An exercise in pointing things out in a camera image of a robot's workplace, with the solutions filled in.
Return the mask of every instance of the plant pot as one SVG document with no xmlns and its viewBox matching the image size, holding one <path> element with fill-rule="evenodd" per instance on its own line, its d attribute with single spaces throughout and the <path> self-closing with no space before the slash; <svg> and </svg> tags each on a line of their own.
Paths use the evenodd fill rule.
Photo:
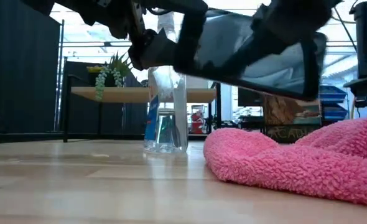
<svg viewBox="0 0 367 224">
<path fill-rule="evenodd" d="M 88 73 L 88 81 L 90 82 L 91 86 L 95 86 L 96 78 L 98 77 L 99 73 Z M 105 80 L 105 87 L 116 87 L 114 84 L 114 77 L 112 75 L 108 75 Z"/>
</svg>

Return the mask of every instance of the blue label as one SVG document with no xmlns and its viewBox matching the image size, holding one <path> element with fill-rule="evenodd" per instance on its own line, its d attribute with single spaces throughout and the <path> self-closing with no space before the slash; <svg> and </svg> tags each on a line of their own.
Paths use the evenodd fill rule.
<svg viewBox="0 0 367 224">
<path fill-rule="evenodd" d="M 159 96 L 151 101 L 149 113 L 147 114 L 145 140 L 156 140 L 157 109 L 159 109 Z"/>
</svg>

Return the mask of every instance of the table top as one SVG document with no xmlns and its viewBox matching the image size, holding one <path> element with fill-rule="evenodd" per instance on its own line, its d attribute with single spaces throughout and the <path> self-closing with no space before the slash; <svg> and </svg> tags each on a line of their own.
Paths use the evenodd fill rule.
<svg viewBox="0 0 367 224">
<path fill-rule="evenodd" d="M 0 223 L 367 223 L 367 207 L 221 182 L 142 141 L 0 144 Z"/>
<path fill-rule="evenodd" d="M 72 87 L 72 93 L 96 101 L 95 87 Z M 215 89 L 187 89 L 188 103 L 211 103 L 216 97 Z M 106 87 L 103 103 L 147 103 L 149 89 L 144 87 Z"/>
</svg>

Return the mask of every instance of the potted plant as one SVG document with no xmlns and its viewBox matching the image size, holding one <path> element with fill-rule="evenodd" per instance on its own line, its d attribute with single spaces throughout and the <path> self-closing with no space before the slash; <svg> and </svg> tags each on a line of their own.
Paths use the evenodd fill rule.
<svg viewBox="0 0 367 224">
<path fill-rule="evenodd" d="M 105 87 L 123 87 L 124 78 L 131 73 L 128 58 L 123 60 L 125 54 L 119 57 L 118 52 L 102 66 L 87 67 L 90 74 L 90 83 L 95 86 L 96 99 L 102 100 Z"/>
</svg>

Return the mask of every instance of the hanging succulent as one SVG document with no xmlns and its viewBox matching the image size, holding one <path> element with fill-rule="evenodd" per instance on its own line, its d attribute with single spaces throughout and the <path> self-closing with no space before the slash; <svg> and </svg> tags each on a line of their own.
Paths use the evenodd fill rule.
<svg viewBox="0 0 367 224">
<path fill-rule="evenodd" d="M 128 58 L 123 61 L 125 54 L 119 57 L 118 52 L 110 58 L 110 62 L 102 66 L 98 77 L 95 80 L 96 99 L 101 101 L 103 98 L 103 91 L 105 90 L 105 81 L 108 75 L 112 75 L 114 78 L 114 84 L 116 87 L 123 87 L 124 77 L 131 73 Z"/>
</svg>

